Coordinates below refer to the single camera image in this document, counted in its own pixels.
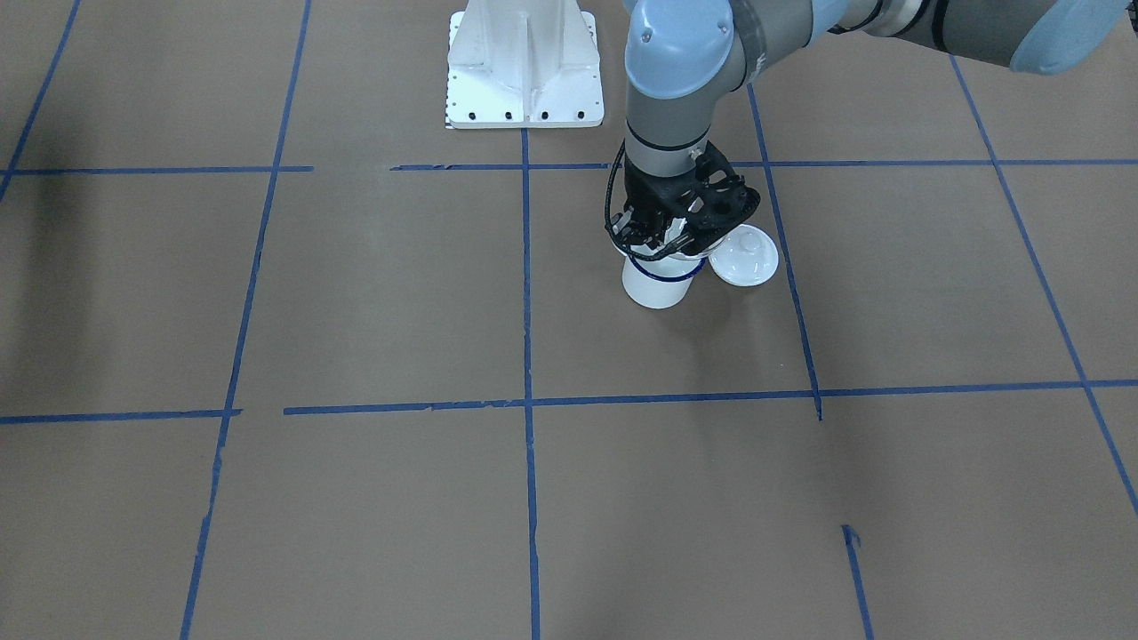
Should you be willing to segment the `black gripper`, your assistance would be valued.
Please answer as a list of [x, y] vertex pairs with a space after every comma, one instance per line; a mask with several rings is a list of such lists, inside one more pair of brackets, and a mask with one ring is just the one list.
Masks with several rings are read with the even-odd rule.
[[668, 259], [673, 254], [670, 243], [698, 243], [687, 222], [696, 182], [695, 169], [658, 177], [630, 159], [622, 162], [622, 243], [633, 244], [634, 260]]

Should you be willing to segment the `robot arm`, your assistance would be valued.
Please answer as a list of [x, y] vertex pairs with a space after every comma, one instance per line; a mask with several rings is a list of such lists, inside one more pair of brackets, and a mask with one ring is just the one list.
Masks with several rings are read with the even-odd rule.
[[1014, 73], [1085, 61], [1130, 1], [629, 1], [626, 200], [605, 230], [640, 262], [704, 259], [761, 197], [709, 141], [716, 105], [828, 34], [899, 39]]

